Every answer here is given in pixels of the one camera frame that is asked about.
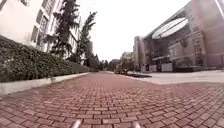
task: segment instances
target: red brick pavement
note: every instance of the red brick pavement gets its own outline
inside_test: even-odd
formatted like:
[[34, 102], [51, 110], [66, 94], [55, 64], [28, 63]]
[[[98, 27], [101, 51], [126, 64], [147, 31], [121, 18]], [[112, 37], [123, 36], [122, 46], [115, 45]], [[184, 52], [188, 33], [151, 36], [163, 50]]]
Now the red brick pavement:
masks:
[[0, 98], [1, 128], [224, 128], [224, 86], [154, 85], [112, 74]]

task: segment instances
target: bush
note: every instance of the bush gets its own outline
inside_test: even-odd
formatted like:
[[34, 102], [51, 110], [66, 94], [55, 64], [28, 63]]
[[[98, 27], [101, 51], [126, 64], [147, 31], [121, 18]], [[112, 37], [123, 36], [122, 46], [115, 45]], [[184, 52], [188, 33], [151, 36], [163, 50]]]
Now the bush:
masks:
[[90, 68], [89, 71], [90, 71], [90, 72], [99, 72], [99, 70], [96, 69], [96, 68]]
[[0, 36], [0, 82], [88, 72], [89, 68]]

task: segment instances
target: overcast sky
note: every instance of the overcast sky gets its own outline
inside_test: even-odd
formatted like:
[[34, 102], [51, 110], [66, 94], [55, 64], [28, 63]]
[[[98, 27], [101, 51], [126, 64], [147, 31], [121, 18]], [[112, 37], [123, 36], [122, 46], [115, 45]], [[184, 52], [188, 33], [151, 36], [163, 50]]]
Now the overcast sky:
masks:
[[78, 0], [83, 21], [97, 11], [91, 32], [100, 60], [133, 51], [134, 37], [146, 36], [190, 0]]

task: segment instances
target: apartment building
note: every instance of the apartment building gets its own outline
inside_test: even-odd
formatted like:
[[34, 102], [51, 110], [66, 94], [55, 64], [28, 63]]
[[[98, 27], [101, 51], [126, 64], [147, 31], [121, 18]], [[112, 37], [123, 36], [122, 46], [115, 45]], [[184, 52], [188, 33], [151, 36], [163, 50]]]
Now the apartment building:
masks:
[[[63, 0], [0, 0], [0, 34], [19, 43], [49, 52], [52, 44], [43, 43], [57, 26], [53, 13], [59, 12]], [[77, 37], [71, 30], [70, 43], [75, 51]]]

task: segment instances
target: building facade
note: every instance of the building facade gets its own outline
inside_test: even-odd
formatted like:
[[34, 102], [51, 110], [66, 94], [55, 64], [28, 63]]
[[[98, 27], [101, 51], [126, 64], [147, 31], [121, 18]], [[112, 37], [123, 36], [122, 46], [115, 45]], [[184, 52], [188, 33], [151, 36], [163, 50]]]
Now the building facade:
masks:
[[224, 65], [224, 0], [192, 0], [143, 38], [149, 71]]
[[[58, 26], [53, 16], [60, 12], [63, 0], [0, 0], [0, 34], [16, 42], [49, 52], [52, 44], [43, 38], [55, 33]], [[71, 30], [70, 43], [75, 51], [77, 36]]]

